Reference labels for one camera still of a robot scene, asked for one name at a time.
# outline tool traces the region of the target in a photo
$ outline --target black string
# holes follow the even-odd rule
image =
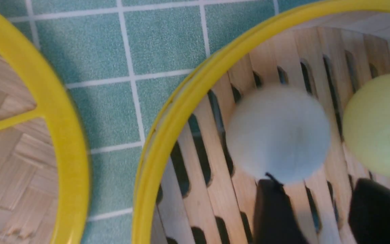
[[[283,190],[284,184],[282,184],[281,182],[279,182],[273,175],[271,175],[271,173],[266,172],[266,176],[269,177],[269,178],[275,183],[275,186],[276,186],[277,188],[279,188],[280,190]]]

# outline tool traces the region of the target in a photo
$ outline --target pale yellow ball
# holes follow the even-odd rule
[[[351,98],[344,111],[343,134],[356,159],[390,177],[390,75],[371,80]]]

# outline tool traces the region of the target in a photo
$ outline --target green tile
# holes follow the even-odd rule
[[[205,59],[199,7],[124,16],[135,74],[195,68]]]
[[[205,7],[211,53],[275,15],[273,1],[213,4]]]
[[[130,244],[132,215],[87,222],[82,244]]]
[[[0,0],[0,14],[6,18],[27,16],[25,0]]]
[[[170,3],[170,2],[183,2],[190,0],[121,0],[123,6],[136,6],[136,5],[147,5],[147,4],[159,4],[159,3]]]
[[[93,154],[90,216],[132,207],[141,147]]]
[[[91,148],[139,141],[129,82],[69,90],[84,122]]]
[[[34,14],[116,7],[115,0],[31,0]]]
[[[118,14],[40,20],[41,51],[64,83],[127,76]]]
[[[13,25],[20,31],[22,34],[29,39],[30,42],[33,42],[33,33],[31,32],[31,26],[29,22],[18,22],[13,23]]]
[[[289,9],[305,5],[307,3],[318,2],[320,0],[278,0],[279,11],[285,12]]]
[[[141,106],[142,122],[145,134],[150,131],[151,125],[156,119],[157,113],[168,100],[171,93],[186,77],[172,76],[158,79],[139,80],[136,87]]]

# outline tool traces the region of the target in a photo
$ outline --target black object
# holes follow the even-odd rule
[[[294,218],[283,185],[269,173],[260,180],[254,214],[254,244],[308,244]]]
[[[359,244],[390,243],[390,190],[359,179],[351,197],[348,223]]]

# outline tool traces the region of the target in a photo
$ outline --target yellow ring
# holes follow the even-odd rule
[[[245,32],[184,79],[158,114],[143,148],[133,197],[133,244],[150,243],[154,204],[169,154],[189,116],[215,82],[270,37],[305,21],[347,11],[390,13],[390,0],[329,0],[294,8]]]
[[[55,148],[58,211],[51,244],[80,243],[90,199],[87,145],[65,88],[33,45],[0,15],[0,55],[31,92],[37,108],[0,122],[0,129],[43,117]]]

